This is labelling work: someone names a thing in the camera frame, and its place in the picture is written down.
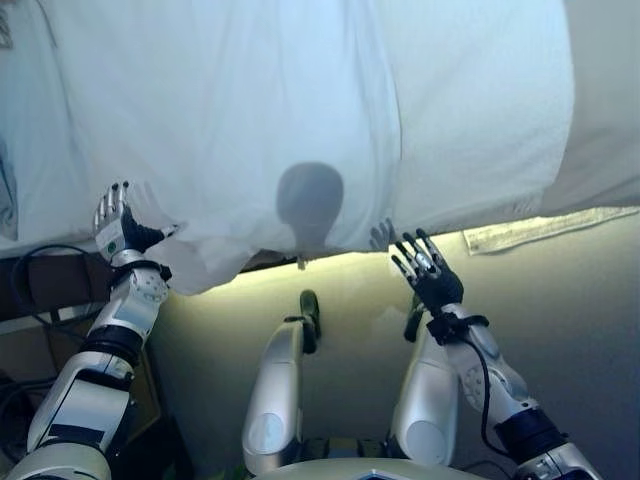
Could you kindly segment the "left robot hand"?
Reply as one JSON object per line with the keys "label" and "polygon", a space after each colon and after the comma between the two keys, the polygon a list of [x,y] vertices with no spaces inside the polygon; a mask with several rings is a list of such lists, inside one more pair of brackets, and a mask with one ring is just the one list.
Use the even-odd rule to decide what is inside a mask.
{"label": "left robot hand", "polygon": [[132,250],[143,255],[179,229],[175,223],[152,227],[139,222],[128,202],[129,189],[128,181],[112,184],[94,212],[93,234],[97,249],[113,266],[123,252]]}

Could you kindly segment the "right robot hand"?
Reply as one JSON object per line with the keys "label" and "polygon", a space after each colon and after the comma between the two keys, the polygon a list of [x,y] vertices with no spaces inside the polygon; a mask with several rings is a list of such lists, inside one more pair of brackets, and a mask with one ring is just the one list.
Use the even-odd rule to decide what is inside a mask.
{"label": "right robot hand", "polygon": [[461,280],[422,229],[414,234],[404,232],[395,247],[400,255],[393,254],[391,260],[433,317],[448,305],[462,303]]}

